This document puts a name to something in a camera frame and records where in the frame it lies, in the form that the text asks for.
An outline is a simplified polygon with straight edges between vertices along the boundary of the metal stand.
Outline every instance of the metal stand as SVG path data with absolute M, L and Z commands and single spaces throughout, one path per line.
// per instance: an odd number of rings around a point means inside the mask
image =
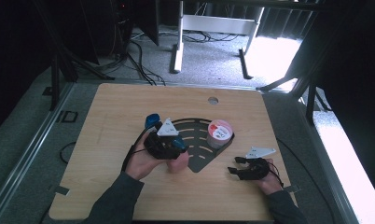
M 175 73 L 182 71 L 182 57 L 184 52 L 183 32 L 194 30 L 213 33 L 249 35 L 249 40 L 243 50 L 243 56 L 248 52 L 253 39 L 257 35 L 257 29 L 264 7 L 259 8 L 257 16 L 253 20 L 240 20 L 230 18 L 218 18 L 196 15 L 184 15 L 184 1 L 179 3 L 178 43 L 175 53 Z

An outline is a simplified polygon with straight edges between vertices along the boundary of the white triangular marker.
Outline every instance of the white triangular marker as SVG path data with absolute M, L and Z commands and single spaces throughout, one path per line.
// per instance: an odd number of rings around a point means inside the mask
M 178 134 L 179 131 L 175 129 L 170 119 L 166 119 L 158 130 L 158 136 L 177 136 Z
M 251 147 L 251 150 L 248 154 L 245 155 L 247 159 L 257 159 L 260 157 L 268 156 L 275 152 L 274 148 L 266 147 Z

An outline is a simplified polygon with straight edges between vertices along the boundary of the circular hole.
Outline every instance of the circular hole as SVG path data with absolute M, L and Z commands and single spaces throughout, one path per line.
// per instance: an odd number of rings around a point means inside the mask
M 217 103 L 219 103 L 219 100 L 214 97 L 214 96 L 211 96 L 210 98 L 208 98 L 208 102 L 211 104 L 211 105 L 217 105 Z

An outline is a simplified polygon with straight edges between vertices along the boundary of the cable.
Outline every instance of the cable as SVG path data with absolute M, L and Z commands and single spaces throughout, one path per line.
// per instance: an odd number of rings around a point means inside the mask
M 131 56 L 131 54 L 128 54 L 130 60 L 132 60 L 132 63 L 134 64 L 136 70 L 141 74 L 141 76 L 143 76 L 143 77 L 146 79 L 146 81 L 147 81 L 150 85 L 155 85 L 155 86 L 157 86 L 156 81 L 153 80 L 151 77 L 149 77 L 149 76 L 154 76 L 154 77 L 157 77 L 158 80 L 160 80 L 160 81 L 163 83 L 163 85 L 165 86 L 165 85 L 166 85 L 166 84 L 165 84 L 165 81 L 164 81 L 164 79 L 163 79 L 161 76 L 159 76 L 159 75 L 157 75 L 157 74 L 151 72 L 149 69 L 145 68 L 145 67 L 142 65 L 142 56 L 143 56 L 142 47 L 141 47 L 138 43 L 136 43 L 136 42 L 134 42 L 134 41 L 132 41 L 132 40 L 131 40 L 131 43 L 133 43 L 133 44 L 134 44 L 135 46 L 137 46 L 138 49 L 139 49 L 139 61 L 138 61 L 138 62 L 136 62 L 136 61 L 133 59 L 133 57 Z
M 199 9 L 196 10 L 196 12 L 194 13 L 194 15 L 197 16 L 199 14 L 200 9 L 202 9 L 202 7 L 204 7 L 204 9 L 202 10 L 202 14 L 201 14 L 203 16 L 204 13 L 205 13 L 205 9 L 207 8 L 207 3 L 202 3 L 201 6 L 199 7 Z
M 111 63 L 107 63 L 104 65 L 97 65 L 94 66 L 94 68 L 100 72 L 103 72 L 105 74 L 114 72 L 118 70 L 126 61 L 126 57 L 122 57 L 120 54 L 115 54 L 115 60 Z M 80 64 L 73 62 L 74 66 L 77 69 L 82 69 L 82 71 L 87 71 L 84 67 L 82 67 Z
M 70 147 L 70 146 L 72 146 L 72 145 L 74 145 L 74 144 L 76 144 L 76 142 L 69 143 L 69 144 L 67 144 L 65 147 L 63 147 L 63 148 L 60 150 L 60 159 L 61 159 L 65 164 L 68 164 L 68 161 L 63 157 L 63 151 L 64 151 L 66 148 L 68 148 L 68 147 Z
M 192 37 L 192 36 L 189 36 L 189 35 L 202 35 L 203 38 L 199 39 L 199 38 L 195 38 L 195 37 Z M 131 40 L 134 40 L 134 41 L 144 41 L 144 40 L 138 40 L 138 39 L 136 39 L 139 36 L 146 36 L 146 34 L 145 33 L 135 34 L 135 36 L 132 37 Z M 177 31 L 175 31 L 175 32 L 161 32 L 161 33 L 159 33 L 159 36 L 178 36 L 178 32 Z M 235 35 L 233 38 L 227 39 L 227 38 L 229 38 L 231 36 L 233 36 L 233 35 L 230 34 L 230 35 L 226 35 L 225 37 L 222 37 L 222 38 L 213 38 L 208 33 L 205 33 L 205 32 L 202 32 L 202 31 L 190 31 L 190 30 L 184 30 L 184 35 L 183 35 L 184 40 L 186 40 L 188 42 L 195 42 L 195 43 L 207 43 L 207 42 L 217 42 L 217 41 L 232 41 L 232 40 L 236 39 L 239 35 Z
M 135 147 L 138 144 L 138 142 L 141 140 L 142 136 L 144 136 L 144 134 L 147 132 L 147 130 L 155 127 L 155 125 L 156 125 L 156 123 L 154 123 L 154 124 L 152 124 L 152 125 L 144 128 L 144 130 L 139 134 L 139 136 L 135 140 L 134 144 L 130 147 L 130 150 L 129 150 L 129 152 L 126 155 L 126 158 L 124 158 L 123 164 L 121 165 L 121 171 L 126 171 L 127 164 L 129 163 L 129 160 L 130 160 L 130 157 L 132 156 L 132 154 L 134 154 L 134 153 L 136 153 L 138 151 L 144 150 L 144 149 L 140 149 L 140 150 L 134 152 Z
M 42 217 L 40 218 L 39 224 L 42 224 L 43 221 L 45 220 L 46 215 L 49 213 L 50 207 L 51 207 L 51 204 L 48 206 L 48 208 L 43 213 Z
M 306 171 L 307 175 L 310 177 L 311 181 L 313 182 L 313 184 L 315 185 L 316 189 L 318 190 L 319 194 L 321 195 L 321 197 L 324 199 L 324 202 L 327 206 L 327 209 L 329 210 L 330 212 L 330 215 L 332 217 L 332 222 L 333 223 L 336 223 L 336 219 L 335 219 L 335 215 L 332 211 L 332 209 L 330 208 L 330 204 L 329 202 L 327 201 L 326 197 L 325 197 L 325 194 L 321 191 L 321 189 L 319 188 L 318 184 L 315 182 L 313 176 L 310 174 L 309 170 L 307 169 L 307 167 L 304 165 L 304 163 L 299 159 L 299 157 L 295 154 L 295 152 L 285 143 L 283 142 L 281 139 L 279 139 L 278 137 L 276 137 L 277 141 L 280 142 L 282 145 L 284 145 L 290 153 L 292 153 L 292 155 L 296 158 L 296 160 L 300 163 L 300 165 L 303 167 L 303 169 Z
M 284 187 L 284 182 L 280 178 L 280 172 L 278 171 L 278 168 L 274 164 L 272 164 L 270 162 L 267 162 L 267 163 L 270 164 L 272 167 L 274 167 L 274 169 L 275 169 L 275 171 L 277 173 L 275 173 L 273 170 L 270 170 L 270 173 L 274 174 L 275 177 L 277 177 L 278 181 L 280 182 L 281 187 L 283 188 Z

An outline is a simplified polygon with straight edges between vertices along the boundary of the wooden tabletop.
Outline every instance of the wooden tabletop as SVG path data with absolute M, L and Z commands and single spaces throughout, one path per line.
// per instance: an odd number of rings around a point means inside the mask
M 218 104 L 208 99 L 215 97 Z M 76 142 L 49 215 L 83 219 L 120 173 L 121 164 L 144 129 L 146 116 L 161 120 L 223 119 L 235 133 L 232 144 L 198 173 L 178 174 L 161 164 L 142 181 L 135 220 L 269 220 L 266 198 L 251 181 L 231 175 L 234 157 L 251 147 L 275 148 L 281 179 L 290 185 L 262 96 L 257 91 L 102 84 Z

